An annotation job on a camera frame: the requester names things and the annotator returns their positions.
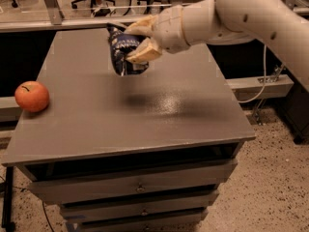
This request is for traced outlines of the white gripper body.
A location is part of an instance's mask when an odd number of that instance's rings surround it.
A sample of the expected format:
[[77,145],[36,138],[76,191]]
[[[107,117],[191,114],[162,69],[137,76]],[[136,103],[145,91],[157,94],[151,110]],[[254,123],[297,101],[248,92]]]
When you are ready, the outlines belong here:
[[183,7],[163,10],[154,23],[154,39],[167,52],[175,54],[189,49],[183,33]]

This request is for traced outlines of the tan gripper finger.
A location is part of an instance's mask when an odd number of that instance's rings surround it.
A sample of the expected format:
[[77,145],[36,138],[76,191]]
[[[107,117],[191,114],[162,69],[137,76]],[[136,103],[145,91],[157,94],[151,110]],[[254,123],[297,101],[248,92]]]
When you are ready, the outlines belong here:
[[151,37],[154,33],[154,25],[157,21],[156,15],[148,15],[142,19],[130,24],[126,30],[126,34]]
[[153,38],[147,38],[137,48],[131,51],[126,60],[132,64],[142,64],[153,61],[162,55],[162,48]]

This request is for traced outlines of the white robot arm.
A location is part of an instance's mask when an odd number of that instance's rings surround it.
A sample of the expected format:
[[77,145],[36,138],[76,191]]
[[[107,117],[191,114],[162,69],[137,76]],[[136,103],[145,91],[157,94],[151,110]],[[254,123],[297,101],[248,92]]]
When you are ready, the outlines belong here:
[[281,0],[203,0],[177,5],[129,25],[146,38],[127,56],[131,63],[178,53],[195,44],[263,43],[309,90],[309,21]]

